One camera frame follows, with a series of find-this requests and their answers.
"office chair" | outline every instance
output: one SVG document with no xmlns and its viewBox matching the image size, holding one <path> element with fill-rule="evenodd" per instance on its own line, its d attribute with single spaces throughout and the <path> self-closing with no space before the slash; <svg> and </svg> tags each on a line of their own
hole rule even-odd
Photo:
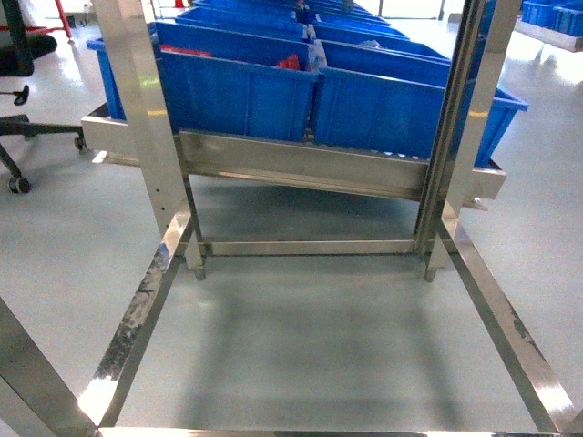
<svg viewBox="0 0 583 437">
<path fill-rule="evenodd" d="M 42 34 L 26 33 L 25 23 L 18 0 L 2 0 L 5 10 L 8 32 L 0 31 L 0 77 L 7 76 L 31 76 L 35 72 L 33 61 L 41 56 L 53 53 L 56 50 L 54 37 Z M 29 88 L 25 86 L 22 91 L 0 92 L 1 95 L 15 97 L 14 104 L 22 106 L 26 103 Z M 48 125 L 31 123 L 26 115 L 0 117 L 0 137 L 5 135 L 23 135 L 26 138 L 39 134 L 77 133 L 75 146 L 78 150 L 85 148 L 83 129 L 81 126 Z M 30 191 L 30 183 L 22 176 L 20 168 L 10 157 L 5 148 L 0 144 L 0 160 L 10 171 L 11 178 L 8 188 L 13 193 L 27 193 Z"/>
</svg>

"epoxy floor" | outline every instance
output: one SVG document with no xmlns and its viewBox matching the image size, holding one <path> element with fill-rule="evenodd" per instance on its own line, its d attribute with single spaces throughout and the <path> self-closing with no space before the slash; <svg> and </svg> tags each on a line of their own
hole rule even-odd
<svg viewBox="0 0 583 437">
<path fill-rule="evenodd" d="M 451 53 L 451 28 L 394 24 Z M 33 120 L 78 123 L 105 100 L 77 29 L 27 79 Z M 530 103 L 495 153 L 509 177 L 465 226 L 583 407 L 583 54 L 513 35 L 501 85 Z M 2 97 L 0 115 L 19 108 Z M 91 163 L 70 135 L 2 142 L 33 183 L 0 189 L 0 295 L 75 395 L 91 378 L 159 235 L 136 168 Z M 4 185 L 7 172 L 0 168 Z M 207 235 L 410 232 L 415 204 L 191 178 Z M 211 429 L 528 431 L 450 267 L 415 257 L 210 259 L 181 268 L 118 424 Z M 6 427 L 0 434 L 11 435 Z"/>
</svg>

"chair leg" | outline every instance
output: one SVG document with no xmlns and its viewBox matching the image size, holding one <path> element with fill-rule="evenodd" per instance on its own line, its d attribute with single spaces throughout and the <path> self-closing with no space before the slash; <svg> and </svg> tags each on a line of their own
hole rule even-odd
<svg viewBox="0 0 583 437">
<path fill-rule="evenodd" d="M 83 136 L 83 128 L 81 126 L 30 123 L 22 119 L 21 116 L 0 118 L 0 136 L 24 135 L 25 137 L 34 137 L 41 134 L 65 133 L 74 133 Z"/>
<path fill-rule="evenodd" d="M 12 176 L 8 181 L 8 188 L 10 191 L 15 194 L 24 194 L 30 191 L 30 183 L 26 178 L 22 177 L 20 168 L 18 168 L 18 165 L 12 157 L 8 155 L 8 152 L 2 144 L 0 144 L 0 160 L 2 160 L 2 163 L 8 168 L 8 171 L 10 171 L 10 175 Z"/>
</svg>

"metal cart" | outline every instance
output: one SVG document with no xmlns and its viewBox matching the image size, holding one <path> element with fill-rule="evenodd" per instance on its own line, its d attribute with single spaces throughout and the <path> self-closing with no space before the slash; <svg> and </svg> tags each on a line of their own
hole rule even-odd
<svg viewBox="0 0 583 437">
<path fill-rule="evenodd" d="M 101 159 L 140 166 L 162 241 L 79 400 L 0 300 L 0 412 L 5 421 L 22 437 L 417 435 L 115 428 L 182 255 L 197 278 L 204 279 L 205 259 L 213 256 L 416 253 L 426 262 L 427 280 L 433 280 L 447 257 L 454 262 L 539 432 L 583 433 L 583 412 L 563 390 L 459 221 L 464 204 L 476 206 L 476 198 L 494 198 L 506 177 L 494 164 L 473 168 L 520 7 L 520 0 L 498 1 L 486 37 L 480 34 L 480 25 L 489 3 L 465 1 L 434 151 L 426 162 L 192 131 L 173 136 L 141 3 L 96 0 L 128 122 L 103 117 L 99 111 L 85 117 L 87 143 L 107 151 Z M 478 47 L 484 42 L 482 54 Z M 475 81 L 475 88 L 467 118 L 462 120 L 460 106 L 469 81 Z M 461 146 L 454 154 L 452 138 L 464 121 Z M 390 239 L 209 240 L 200 232 L 189 174 L 407 198 L 419 201 L 420 207 L 413 235 Z"/>
</svg>

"caster wheel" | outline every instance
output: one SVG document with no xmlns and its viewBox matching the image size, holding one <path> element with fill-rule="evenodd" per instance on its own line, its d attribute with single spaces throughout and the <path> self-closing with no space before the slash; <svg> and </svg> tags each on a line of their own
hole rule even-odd
<svg viewBox="0 0 583 437">
<path fill-rule="evenodd" d="M 85 137 L 75 138 L 75 148 L 79 152 L 84 152 L 85 150 L 87 150 L 87 143 L 85 142 Z"/>
<path fill-rule="evenodd" d="M 15 194 L 26 194 L 30 191 L 30 182 L 26 178 L 12 178 L 8 181 L 8 189 Z"/>
</svg>

